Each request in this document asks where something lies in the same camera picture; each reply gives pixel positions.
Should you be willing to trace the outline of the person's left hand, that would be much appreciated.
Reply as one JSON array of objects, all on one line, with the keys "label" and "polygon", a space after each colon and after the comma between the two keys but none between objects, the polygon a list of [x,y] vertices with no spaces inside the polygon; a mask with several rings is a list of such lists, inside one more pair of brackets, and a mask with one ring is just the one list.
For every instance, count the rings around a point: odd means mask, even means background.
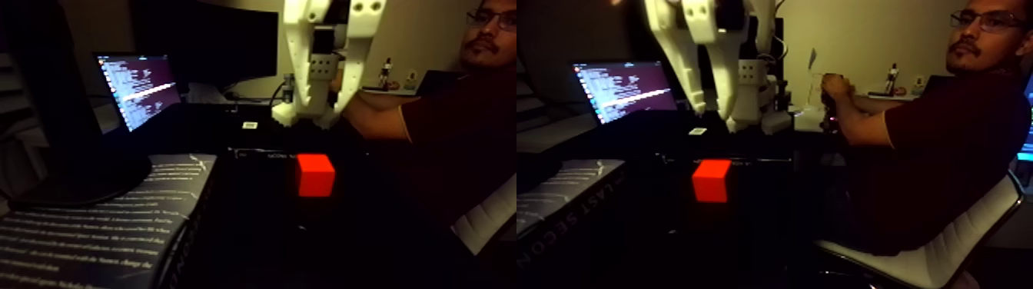
[{"label": "person's left hand", "polygon": [[839,73],[825,73],[821,78],[821,101],[828,109],[852,105],[853,85]]}]

